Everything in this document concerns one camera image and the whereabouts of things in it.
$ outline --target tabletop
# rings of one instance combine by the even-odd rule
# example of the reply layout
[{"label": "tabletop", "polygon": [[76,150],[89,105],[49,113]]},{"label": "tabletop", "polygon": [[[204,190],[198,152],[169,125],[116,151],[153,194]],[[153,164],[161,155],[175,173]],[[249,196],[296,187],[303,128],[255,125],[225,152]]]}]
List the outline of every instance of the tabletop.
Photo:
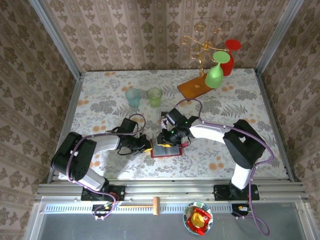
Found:
[{"label": "tabletop", "polygon": [[[147,138],[156,138],[161,131],[160,109],[149,105],[148,89],[160,88],[163,92],[160,108],[167,108],[184,99],[177,86],[197,76],[196,69],[87,72],[71,131],[83,136],[104,133],[119,126],[123,118],[140,113],[146,118]],[[138,109],[128,105],[125,92],[129,88],[140,91]],[[197,99],[203,103],[201,118],[207,122],[232,125],[245,119],[271,147],[276,158],[271,164],[259,167],[256,177],[288,178],[253,69],[234,69],[220,88]],[[187,118],[197,116],[199,109],[196,101],[179,105],[179,111]],[[142,126],[142,118],[137,116],[133,120]],[[259,161],[269,155],[264,151]],[[181,156],[151,158],[150,153],[121,156],[116,150],[101,151],[93,156],[90,167],[108,179],[230,179],[235,162],[224,144],[197,138],[183,149]]]}]

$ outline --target plastic cup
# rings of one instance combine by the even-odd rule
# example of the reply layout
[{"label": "plastic cup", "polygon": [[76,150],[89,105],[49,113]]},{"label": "plastic cup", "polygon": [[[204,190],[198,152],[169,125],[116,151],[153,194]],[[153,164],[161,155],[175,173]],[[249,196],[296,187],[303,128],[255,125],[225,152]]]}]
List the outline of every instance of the plastic cup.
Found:
[{"label": "plastic cup", "polygon": [[149,99],[149,103],[151,107],[154,107],[154,108],[160,107],[162,91],[159,88],[157,87],[150,88],[146,93],[146,96]]},{"label": "plastic cup", "polygon": [[125,92],[125,97],[130,107],[137,108],[140,103],[140,92],[136,88],[130,88]]}]

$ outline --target light blue cup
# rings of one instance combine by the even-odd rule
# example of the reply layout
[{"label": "light blue cup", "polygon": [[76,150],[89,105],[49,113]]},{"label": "light blue cup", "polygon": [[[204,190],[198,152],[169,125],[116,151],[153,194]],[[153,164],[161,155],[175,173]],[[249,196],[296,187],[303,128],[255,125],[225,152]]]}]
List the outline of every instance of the light blue cup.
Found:
[{"label": "light blue cup", "polygon": [[140,92],[136,88],[130,88],[125,92],[125,97],[128,100],[129,106],[133,108],[139,107]]}]

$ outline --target food plate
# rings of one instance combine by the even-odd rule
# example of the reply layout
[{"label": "food plate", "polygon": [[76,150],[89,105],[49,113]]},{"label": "food plate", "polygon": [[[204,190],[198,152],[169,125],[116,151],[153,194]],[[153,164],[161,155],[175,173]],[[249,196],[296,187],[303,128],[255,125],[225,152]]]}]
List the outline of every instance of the food plate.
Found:
[{"label": "food plate", "polygon": [[209,232],[209,230],[212,228],[212,226],[214,224],[214,216],[213,216],[213,214],[211,212],[211,209],[206,204],[204,204],[203,202],[200,202],[200,201],[191,202],[186,206],[186,208],[185,208],[185,210],[183,212],[183,215],[182,215],[184,226],[186,227],[186,229],[189,230],[190,233],[193,233],[195,235],[199,235],[198,233],[192,231],[187,226],[187,220],[190,217],[191,213],[193,212],[193,208],[194,207],[201,208],[201,209],[203,209],[204,211],[208,212],[211,215],[211,219],[209,220],[208,226],[206,227],[206,230],[205,230],[205,233]]}]

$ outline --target red packet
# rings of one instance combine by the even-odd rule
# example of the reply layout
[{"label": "red packet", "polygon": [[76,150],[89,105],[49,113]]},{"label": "red packet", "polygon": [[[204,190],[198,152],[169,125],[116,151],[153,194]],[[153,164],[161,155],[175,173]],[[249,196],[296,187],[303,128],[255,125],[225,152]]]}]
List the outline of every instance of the red packet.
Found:
[{"label": "red packet", "polygon": [[193,212],[186,221],[186,225],[194,233],[204,236],[210,219],[211,215],[208,212],[202,208],[193,207]]}]

